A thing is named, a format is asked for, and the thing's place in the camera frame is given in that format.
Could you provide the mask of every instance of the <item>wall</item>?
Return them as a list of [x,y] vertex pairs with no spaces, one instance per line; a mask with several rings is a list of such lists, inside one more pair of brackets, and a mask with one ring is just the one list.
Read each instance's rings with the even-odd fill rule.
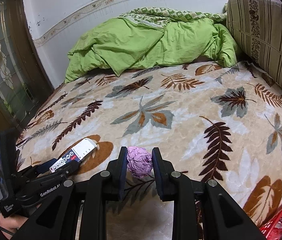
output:
[[[97,24],[136,7],[145,6],[221,13],[227,0],[115,0],[113,4],[104,4],[98,10],[96,4],[107,0],[23,1],[28,27],[38,54],[53,86],[57,87],[65,76],[67,51],[82,33]],[[87,5],[94,5],[94,11],[87,10]],[[74,12],[78,13],[80,20],[76,19]]]

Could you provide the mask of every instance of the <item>green blanket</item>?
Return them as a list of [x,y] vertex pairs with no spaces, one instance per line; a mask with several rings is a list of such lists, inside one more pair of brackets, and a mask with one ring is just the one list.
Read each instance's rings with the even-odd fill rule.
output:
[[239,48],[222,24],[225,14],[138,8],[83,34],[68,52],[65,83],[94,68],[128,68],[188,63],[203,55],[224,67],[236,64]]

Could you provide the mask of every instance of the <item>person's arm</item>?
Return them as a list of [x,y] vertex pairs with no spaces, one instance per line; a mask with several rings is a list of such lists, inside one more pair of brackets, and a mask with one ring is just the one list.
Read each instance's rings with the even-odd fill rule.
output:
[[[19,229],[26,221],[28,218],[20,216],[20,215],[11,215],[7,218],[4,218],[2,214],[0,213],[0,227],[5,228],[6,230],[11,231],[12,233],[16,233],[17,229]],[[4,236],[7,239],[11,239],[11,235],[4,233]]]

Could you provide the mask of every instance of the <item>decorative glass panel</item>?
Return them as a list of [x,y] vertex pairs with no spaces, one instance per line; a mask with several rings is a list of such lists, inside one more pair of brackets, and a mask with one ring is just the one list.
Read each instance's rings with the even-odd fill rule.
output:
[[38,101],[30,93],[17,63],[6,16],[6,2],[0,0],[0,101],[13,119],[25,127],[35,114]]

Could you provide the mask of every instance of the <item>logo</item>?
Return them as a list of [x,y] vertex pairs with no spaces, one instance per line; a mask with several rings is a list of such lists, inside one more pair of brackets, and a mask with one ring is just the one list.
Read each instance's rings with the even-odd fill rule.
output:
[[12,210],[12,208],[13,208],[13,204],[12,205],[6,205],[6,206],[4,206],[4,209],[6,210],[6,212],[10,212],[11,210]]
[[51,193],[52,191],[54,191],[55,189],[57,189],[59,186],[60,186],[60,184],[58,184],[58,185],[56,185],[56,186],[54,186],[54,187],[48,189],[47,191],[41,193],[40,196],[41,196],[41,197],[44,197],[45,195],[47,195],[47,194]]

